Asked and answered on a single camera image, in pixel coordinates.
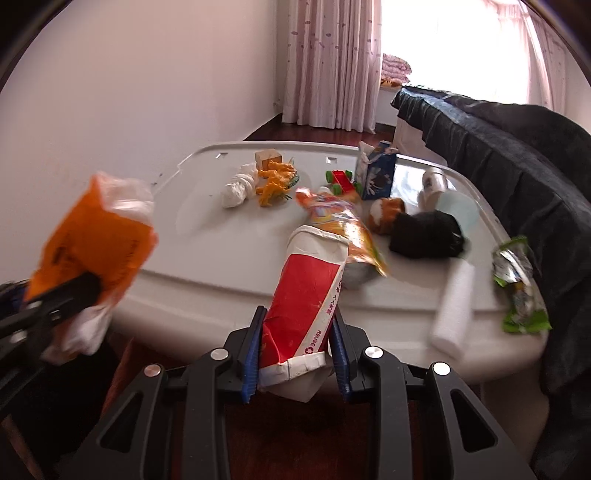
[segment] blue carton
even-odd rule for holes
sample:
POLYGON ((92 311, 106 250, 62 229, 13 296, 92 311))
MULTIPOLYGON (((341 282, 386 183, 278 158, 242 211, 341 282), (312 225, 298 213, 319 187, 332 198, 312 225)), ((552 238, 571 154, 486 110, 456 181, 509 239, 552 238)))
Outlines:
POLYGON ((397 153, 390 142, 381 141, 375 148, 359 143, 355 186, 363 200, 390 197, 397 153))

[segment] red and white carton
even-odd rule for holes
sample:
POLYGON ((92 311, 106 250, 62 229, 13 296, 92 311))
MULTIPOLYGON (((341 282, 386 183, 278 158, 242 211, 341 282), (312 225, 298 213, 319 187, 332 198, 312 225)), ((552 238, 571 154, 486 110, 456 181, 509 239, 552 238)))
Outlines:
POLYGON ((307 402, 332 373, 327 351, 349 241, 304 225, 290 236, 287 259, 262 325, 259 389, 307 402))

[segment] folded blanket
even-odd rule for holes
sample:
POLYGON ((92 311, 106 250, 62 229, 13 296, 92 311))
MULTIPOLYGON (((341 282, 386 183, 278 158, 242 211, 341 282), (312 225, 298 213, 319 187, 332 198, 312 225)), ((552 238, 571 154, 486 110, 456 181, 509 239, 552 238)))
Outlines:
POLYGON ((412 69, 406 60, 394 55, 384 53, 382 55, 382 78, 380 84, 383 86, 401 86, 409 83, 408 75, 412 69))

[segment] brown pastry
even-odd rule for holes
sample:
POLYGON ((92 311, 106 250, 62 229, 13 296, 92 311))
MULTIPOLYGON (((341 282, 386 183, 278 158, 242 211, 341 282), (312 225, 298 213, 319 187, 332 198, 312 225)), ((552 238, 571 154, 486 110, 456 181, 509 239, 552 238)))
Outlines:
POLYGON ((389 235, 392 233, 392 224, 400 212, 406 213, 401 198, 376 200, 369 209, 369 229, 378 235, 389 235))

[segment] green snack wrapper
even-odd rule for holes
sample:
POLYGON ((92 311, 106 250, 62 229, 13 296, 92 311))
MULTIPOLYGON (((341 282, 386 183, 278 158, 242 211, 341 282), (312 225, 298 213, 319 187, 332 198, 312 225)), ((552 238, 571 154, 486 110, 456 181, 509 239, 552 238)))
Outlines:
POLYGON ((508 333, 551 330, 548 314, 536 301, 527 238, 518 236, 492 253, 493 278, 509 295, 511 308, 503 320, 508 333))

